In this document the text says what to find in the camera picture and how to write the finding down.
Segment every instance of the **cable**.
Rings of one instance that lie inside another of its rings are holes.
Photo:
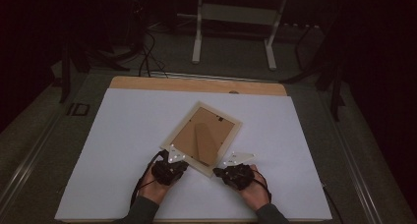
[[[159,155],[162,155],[162,152],[163,152],[163,151],[160,151],[159,153],[157,153],[157,154],[153,157],[153,159],[152,159],[152,160],[150,161],[150,163],[148,164],[147,169],[145,170],[144,174],[142,175],[142,177],[139,179],[138,183],[136,184],[135,189],[133,190],[133,193],[132,193],[132,196],[131,196],[131,203],[130,203],[130,206],[132,206],[132,205],[133,205],[133,203],[135,202],[135,200],[136,200],[136,196],[137,196],[137,193],[138,193],[138,190],[140,190],[141,188],[143,188],[143,187],[145,187],[145,186],[147,186],[147,185],[149,185],[150,183],[152,183],[152,182],[154,182],[154,181],[155,181],[155,180],[153,180],[152,182],[150,182],[150,183],[146,183],[146,184],[144,184],[143,186],[141,186],[142,181],[144,180],[144,177],[145,177],[145,175],[148,173],[148,171],[149,171],[150,167],[152,166],[153,162],[156,160],[156,158],[157,158]]]
[[[168,75],[166,75],[166,72],[163,70],[165,68],[165,64],[162,61],[157,60],[151,52],[149,53],[149,55],[151,59],[153,60],[153,62],[155,63],[155,65],[157,66],[157,68],[168,78]]]
[[[255,178],[251,178],[251,177],[245,176],[245,175],[243,175],[241,173],[237,173],[236,175],[239,175],[239,176],[244,177],[244,178],[251,179],[253,182],[258,183],[259,185],[261,185],[261,187],[264,188],[264,190],[268,194],[269,202],[272,202],[272,193],[268,189],[267,179],[265,179],[265,177],[260,172],[255,171],[255,170],[251,170],[251,171],[258,173],[264,179],[265,183],[262,183],[262,182],[256,180]]]
[[[153,47],[154,47],[154,45],[155,45],[155,38],[153,37],[153,35],[151,35],[151,34],[150,34],[150,33],[148,33],[148,32],[146,32],[146,34],[147,34],[147,35],[149,35],[149,36],[152,38],[152,46],[150,47],[150,49],[149,49],[148,53],[147,53],[147,52],[146,52],[146,50],[144,49],[145,58],[144,58],[144,60],[142,61],[141,66],[139,67],[139,77],[140,77],[140,76],[141,76],[141,74],[142,74],[142,68],[144,67],[144,64],[147,64],[148,76],[150,77],[150,71],[149,71],[149,60],[148,60],[148,57],[149,57],[150,53],[152,52]]]

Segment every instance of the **gray sleeve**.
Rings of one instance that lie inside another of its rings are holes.
[[[127,216],[114,221],[118,224],[149,224],[159,209],[159,205],[143,196],[138,196]]]
[[[259,224],[287,224],[289,221],[272,203],[262,206],[256,211]]]

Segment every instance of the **picture frame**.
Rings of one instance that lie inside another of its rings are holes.
[[[190,166],[211,177],[241,126],[239,120],[199,101],[161,148],[169,151],[173,145]]]

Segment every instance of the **white table leg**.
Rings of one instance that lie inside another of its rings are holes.
[[[272,32],[269,38],[265,40],[265,50],[267,53],[268,66],[269,66],[269,69],[272,71],[276,70],[275,57],[273,56],[273,50],[272,50],[272,43],[273,43],[273,40],[275,39],[275,34],[276,34],[276,31],[278,30],[279,22],[281,21],[281,17],[284,11],[286,1],[287,0],[281,1],[281,5],[279,7],[279,10],[276,12],[276,17],[273,22]]]
[[[203,0],[199,0],[199,5],[197,7],[197,31],[196,31],[196,40],[194,41],[194,50],[193,50],[193,64],[200,63],[200,53],[202,52],[202,5]]]

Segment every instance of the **wooden strip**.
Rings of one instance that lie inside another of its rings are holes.
[[[263,94],[286,96],[282,84],[246,83],[218,80],[158,79],[139,77],[115,77],[110,88],[155,89],[197,92],[238,92],[243,94]]]

